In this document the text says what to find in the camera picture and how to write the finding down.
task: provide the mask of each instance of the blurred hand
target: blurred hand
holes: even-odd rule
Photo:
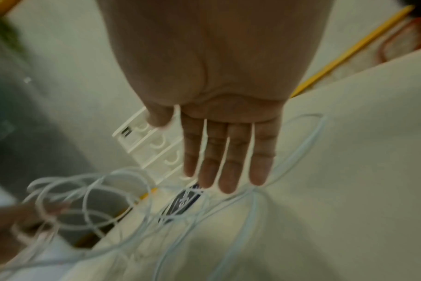
[[[46,206],[47,211],[53,215],[61,213],[66,208],[67,204]],[[0,264],[13,259],[24,248],[24,245],[11,234],[10,227],[19,223],[27,228],[39,222],[34,202],[0,208]]]
[[[323,32],[331,0],[98,0],[130,85],[165,126],[180,105],[184,173],[210,187],[229,138],[220,189],[233,192],[252,135],[249,178],[265,183],[281,112]]]

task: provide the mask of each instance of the white table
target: white table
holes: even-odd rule
[[[237,278],[421,280],[421,51],[290,100],[284,120],[319,112],[329,121],[317,142],[267,187],[272,201]],[[297,147],[313,127],[309,119],[290,124],[279,150]],[[177,280],[205,279],[200,271],[224,252],[248,206],[184,245]],[[131,231],[139,219],[132,212],[121,223]],[[100,267],[81,262],[63,280],[96,280]]]

